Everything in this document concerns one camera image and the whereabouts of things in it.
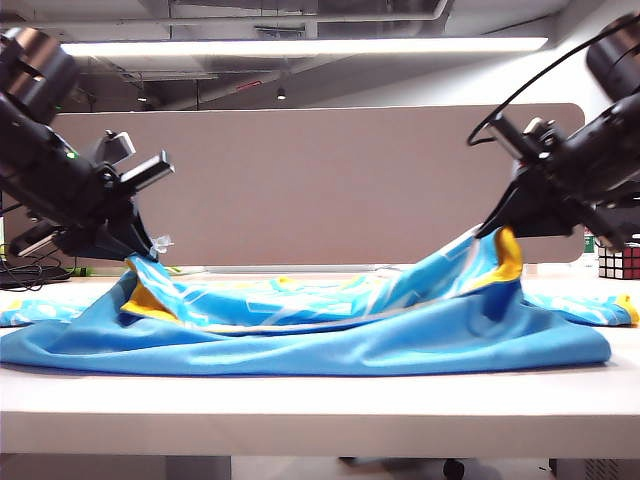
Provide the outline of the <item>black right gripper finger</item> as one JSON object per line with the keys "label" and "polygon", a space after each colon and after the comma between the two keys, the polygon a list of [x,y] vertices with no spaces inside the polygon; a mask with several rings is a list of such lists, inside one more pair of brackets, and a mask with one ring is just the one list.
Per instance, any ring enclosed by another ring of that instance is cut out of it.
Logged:
{"label": "black right gripper finger", "polygon": [[529,203],[529,192],[518,180],[512,181],[498,204],[476,230],[475,236],[485,237],[500,227],[512,225],[526,213]]}
{"label": "black right gripper finger", "polygon": [[576,223],[553,211],[532,210],[518,212],[509,220],[517,238],[570,236]]}

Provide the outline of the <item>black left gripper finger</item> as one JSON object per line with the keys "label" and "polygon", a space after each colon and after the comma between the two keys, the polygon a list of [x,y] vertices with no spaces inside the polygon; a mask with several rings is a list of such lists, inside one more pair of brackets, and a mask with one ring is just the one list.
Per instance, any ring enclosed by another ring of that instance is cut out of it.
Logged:
{"label": "black left gripper finger", "polygon": [[84,232],[67,231],[54,236],[54,245],[70,257],[89,259],[120,261],[135,253],[148,254],[148,236],[140,232],[123,238],[110,234],[93,238]]}
{"label": "black left gripper finger", "polygon": [[129,198],[129,244],[132,249],[139,255],[144,256],[148,260],[157,261],[159,254],[153,246],[149,237],[134,197]]}

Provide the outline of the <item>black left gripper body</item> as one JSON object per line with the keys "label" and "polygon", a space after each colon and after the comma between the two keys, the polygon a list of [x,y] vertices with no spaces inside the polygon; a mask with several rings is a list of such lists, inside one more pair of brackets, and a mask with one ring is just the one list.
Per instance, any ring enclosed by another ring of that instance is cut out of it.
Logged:
{"label": "black left gripper body", "polygon": [[29,164],[11,163],[8,194],[37,222],[11,240],[9,251],[23,257],[56,247],[54,236],[67,231],[93,238],[129,236],[129,198],[173,172],[165,151],[123,174],[112,163],[71,149],[50,149]]}

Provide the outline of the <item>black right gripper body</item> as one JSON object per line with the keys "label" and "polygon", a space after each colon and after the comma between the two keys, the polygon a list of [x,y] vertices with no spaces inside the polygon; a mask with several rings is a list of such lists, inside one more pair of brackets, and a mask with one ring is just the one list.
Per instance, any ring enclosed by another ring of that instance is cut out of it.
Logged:
{"label": "black right gripper body", "polygon": [[529,192],[527,211],[553,211],[586,227],[605,246],[625,247],[628,226],[603,211],[628,206],[626,112],[605,112],[569,136],[540,118],[525,131],[502,114],[489,125],[516,160],[511,182],[518,180]]}

